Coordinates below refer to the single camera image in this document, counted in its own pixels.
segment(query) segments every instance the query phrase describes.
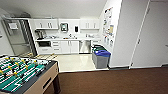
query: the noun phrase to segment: upper cabinet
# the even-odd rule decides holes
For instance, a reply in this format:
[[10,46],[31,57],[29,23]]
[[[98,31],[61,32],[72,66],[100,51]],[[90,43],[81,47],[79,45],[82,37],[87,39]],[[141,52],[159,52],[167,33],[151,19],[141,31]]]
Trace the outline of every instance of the upper cabinet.
[[57,19],[34,19],[36,29],[58,29]]
[[99,29],[99,19],[81,19],[80,29]]

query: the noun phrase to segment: lower cabinet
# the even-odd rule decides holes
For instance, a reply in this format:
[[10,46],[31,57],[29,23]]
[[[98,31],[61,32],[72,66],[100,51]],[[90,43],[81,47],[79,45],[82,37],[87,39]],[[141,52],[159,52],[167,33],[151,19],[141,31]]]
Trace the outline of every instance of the lower cabinet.
[[61,41],[62,54],[79,53],[79,41]]
[[38,54],[52,54],[53,48],[52,47],[39,47],[37,50]]
[[51,41],[51,47],[38,47],[38,54],[77,54],[79,41]]

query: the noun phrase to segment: drawer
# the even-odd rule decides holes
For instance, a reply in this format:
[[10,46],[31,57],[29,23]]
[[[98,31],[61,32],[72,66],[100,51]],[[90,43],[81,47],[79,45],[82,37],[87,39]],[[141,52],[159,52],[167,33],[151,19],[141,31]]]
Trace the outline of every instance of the drawer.
[[51,47],[39,47],[37,52],[38,54],[52,54],[53,49]]
[[53,48],[58,48],[58,47],[61,47],[60,44],[52,44],[52,47]]
[[53,44],[60,44],[60,41],[52,41]]
[[54,54],[61,54],[62,53],[61,48],[53,48],[53,53]]

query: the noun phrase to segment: stainless steel appliance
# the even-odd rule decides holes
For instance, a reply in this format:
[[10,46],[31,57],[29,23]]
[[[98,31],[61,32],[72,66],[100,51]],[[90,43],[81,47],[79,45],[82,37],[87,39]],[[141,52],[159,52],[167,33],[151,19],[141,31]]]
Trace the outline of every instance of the stainless steel appliance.
[[91,41],[80,40],[79,41],[79,53],[91,53]]
[[39,47],[51,47],[50,41],[38,41]]
[[37,55],[27,19],[3,19],[3,23],[15,55]]

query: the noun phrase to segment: white cabinet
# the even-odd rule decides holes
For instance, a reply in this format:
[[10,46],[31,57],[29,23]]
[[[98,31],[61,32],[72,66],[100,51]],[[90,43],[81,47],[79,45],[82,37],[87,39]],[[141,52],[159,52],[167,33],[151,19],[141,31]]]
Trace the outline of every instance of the white cabinet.
[[99,29],[99,19],[81,19],[80,29]]
[[61,41],[52,41],[51,47],[53,49],[54,54],[62,54]]
[[61,41],[62,54],[79,53],[79,41]]
[[70,41],[71,53],[79,53],[79,41]]
[[37,53],[38,54],[52,54],[53,49],[52,47],[38,47]]
[[34,19],[36,29],[58,29],[57,19]]

